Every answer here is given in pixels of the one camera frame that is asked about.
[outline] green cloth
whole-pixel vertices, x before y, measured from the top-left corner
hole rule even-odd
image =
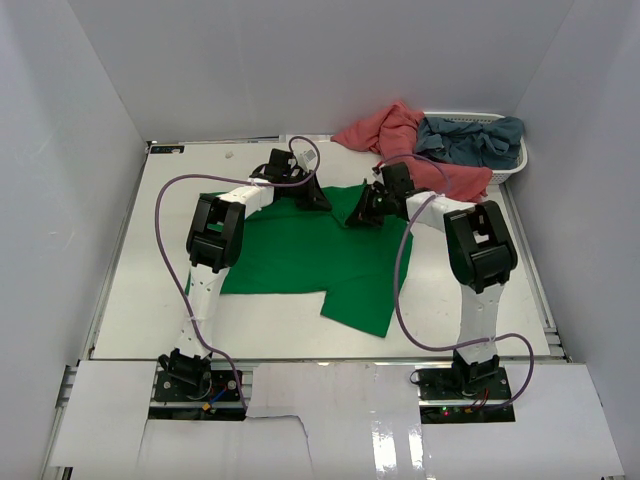
[[[332,212],[303,211],[292,199],[283,198],[251,215],[240,259],[221,293],[326,291],[323,316],[386,336],[394,308],[393,267],[407,222],[388,216],[380,229],[346,228],[344,222],[362,189],[324,188]],[[410,236],[400,285],[407,276],[411,243]]]

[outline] white enclosure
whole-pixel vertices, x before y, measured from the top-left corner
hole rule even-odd
[[[640,478],[639,65],[638,0],[0,0],[0,478],[41,475],[144,141],[333,133],[396,99],[524,120],[513,225]]]

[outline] purple cable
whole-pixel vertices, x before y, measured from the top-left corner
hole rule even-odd
[[[205,347],[207,350],[211,351],[211,353],[216,353],[222,357],[224,357],[224,359],[229,363],[229,366],[231,367],[231,371],[233,372],[233,376],[236,380],[236,383],[238,384],[238,393],[240,394],[240,402],[242,403],[242,408],[244,408],[244,410],[247,410],[247,402],[244,398],[244,393],[242,392],[242,388],[240,388],[241,382],[240,382],[240,377],[238,375],[238,370],[236,369],[236,365],[233,362],[232,358],[226,354],[225,352],[223,352],[222,350],[218,350],[217,348],[212,347],[211,345],[207,344],[206,340],[202,337],[202,334],[200,333],[200,329],[198,328],[198,323],[195,320],[195,313],[193,311],[193,307],[191,306],[191,302],[189,301],[189,297],[187,296],[187,294],[185,293],[184,289],[182,288],[182,284],[180,283],[180,280],[178,279],[178,275],[176,274],[173,265],[171,265],[171,261],[169,260],[169,257],[167,256],[167,252],[165,251],[164,248],[164,243],[162,242],[162,236],[160,235],[160,206],[162,204],[162,197],[164,196],[165,192],[167,191],[167,189],[173,185],[176,182],[179,182],[181,180],[186,180],[188,178],[200,178],[200,179],[205,179],[205,180],[218,180],[221,182],[228,182],[228,183],[235,183],[238,185],[258,185],[261,187],[277,187],[277,188],[291,188],[291,187],[299,187],[300,185],[304,185],[305,183],[307,183],[308,181],[310,181],[313,176],[315,176],[316,172],[318,171],[318,168],[320,167],[320,150],[318,149],[317,145],[315,143],[313,143],[311,140],[309,140],[306,137],[302,137],[299,135],[293,136],[291,137],[291,139],[289,140],[289,150],[291,152],[293,152],[293,148],[292,148],[292,144],[295,140],[304,140],[305,142],[309,143],[313,149],[316,152],[316,155],[318,156],[318,159],[316,161],[316,166],[313,170],[311,170],[310,175],[308,175],[304,180],[301,180],[300,182],[297,183],[258,183],[255,184],[253,182],[247,181],[247,180],[236,180],[233,178],[226,178],[226,177],[218,177],[216,175],[205,175],[205,174],[200,174],[200,173],[190,173],[187,175],[180,175],[179,177],[175,177],[172,178],[171,180],[169,180],[167,183],[164,184],[164,186],[160,189],[160,192],[158,193],[158,198],[156,199],[156,208],[155,208],[155,213],[154,213],[154,224],[155,224],[155,232],[156,232],[156,242],[158,244],[158,249],[160,250],[160,255],[162,256],[162,260],[164,261],[164,264],[167,267],[167,270],[169,271],[169,274],[171,275],[171,278],[173,279],[173,283],[175,283],[176,287],[178,288],[178,291],[180,292],[180,296],[182,297],[182,301],[184,302],[185,306],[187,307],[187,313],[189,314],[189,318],[191,318],[191,325],[193,326],[193,330],[196,333],[196,337],[198,337],[198,341],[202,344],[203,347]]]
[[[418,160],[424,160],[428,162],[430,165],[434,166],[447,181],[447,188],[445,189],[445,193],[451,189],[451,180],[449,179],[447,174],[442,170],[442,168],[437,163],[429,160],[426,157],[415,155],[415,154],[400,154],[400,155],[394,155],[393,157],[385,160],[385,163],[390,160],[394,160],[396,158],[407,157],[407,156],[416,158]],[[418,340],[416,340],[416,338],[413,337],[413,335],[411,335],[411,333],[409,332],[409,329],[404,323],[404,318],[402,317],[402,312],[400,311],[400,264],[402,262],[402,254],[404,253],[404,249],[407,245],[407,240],[409,239],[409,233],[411,232],[411,227],[416,223],[420,214],[427,208],[427,206],[433,200],[435,200],[435,198],[436,196],[433,195],[429,197],[427,200],[425,200],[422,205],[420,205],[418,210],[416,210],[416,213],[414,213],[413,216],[409,219],[409,223],[407,223],[407,227],[405,228],[404,233],[402,234],[402,240],[400,241],[400,246],[398,247],[398,254],[396,255],[396,263],[393,269],[393,300],[395,303],[396,316],[398,317],[398,323],[400,324],[400,328],[402,329],[402,332],[405,334],[405,336],[409,339],[411,343],[413,343],[416,347],[421,348],[423,350],[427,350],[429,352],[447,352],[449,350],[454,350],[457,348],[463,348],[471,345],[477,345],[479,343],[490,342],[491,339],[478,338],[476,340],[469,340],[467,342],[457,343],[455,345],[447,345],[445,347],[431,347],[429,345],[420,343]],[[518,390],[515,395],[513,395],[506,402],[503,402],[499,405],[485,407],[485,409],[487,410],[497,410],[497,409],[504,408],[511,405],[518,398],[520,398],[520,396],[522,396],[524,391],[529,386],[529,383],[531,382],[531,377],[533,376],[533,367],[534,367],[535,359],[534,359],[533,347],[531,346],[531,343],[529,342],[529,340],[527,340],[524,336],[520,335],[519,333],[506,333],[504,335],[495,337],[494,341],[499,342],[507,338],[517,338],[519,340],[522,340],[524,344],[527,346],[527,350],[529,350],[529,371],[527,373],[527,377],[525,378],[524,383],[522,384],[522,387],[520,387],[520,390]]]

